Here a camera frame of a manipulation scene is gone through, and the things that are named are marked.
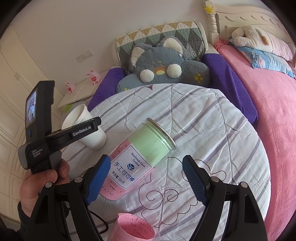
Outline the person's left hand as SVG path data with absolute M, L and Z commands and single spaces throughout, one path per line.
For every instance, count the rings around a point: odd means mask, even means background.
M 46 183 L 53 182 L 56 185 L 68 183 L 69 171 L 70 167 L 63 159 L 60 161 L 57 172 L 53 169 L 36 174 L 32 174 L 30 170 L 27 171 L 20 188 L 20 203 L 24 214 L 31 216 L 39 193 Z

